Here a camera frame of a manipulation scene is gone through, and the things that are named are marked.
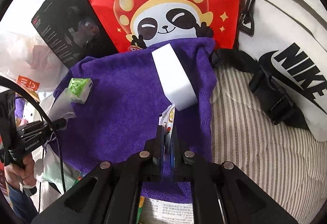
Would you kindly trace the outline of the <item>person's left hand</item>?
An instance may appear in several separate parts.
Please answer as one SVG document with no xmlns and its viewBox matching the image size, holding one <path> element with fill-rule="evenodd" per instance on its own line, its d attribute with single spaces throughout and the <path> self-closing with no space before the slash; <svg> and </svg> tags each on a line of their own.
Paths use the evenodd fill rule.
<svg viewBox="0 0 327 224">
<path fill-rule="evenodd" d="M 35 186 L 37 183 L 34 178 L 35 161 L 33 160 L 32 154 L 29 153 L 25 156 L 22 162 L 25 166 L 24 169 L 13 163 L 4 167 L 4 174 L 8 185 L 17 191 L 20 190 L 20 182 L 26 186 Z"/>
</svg>

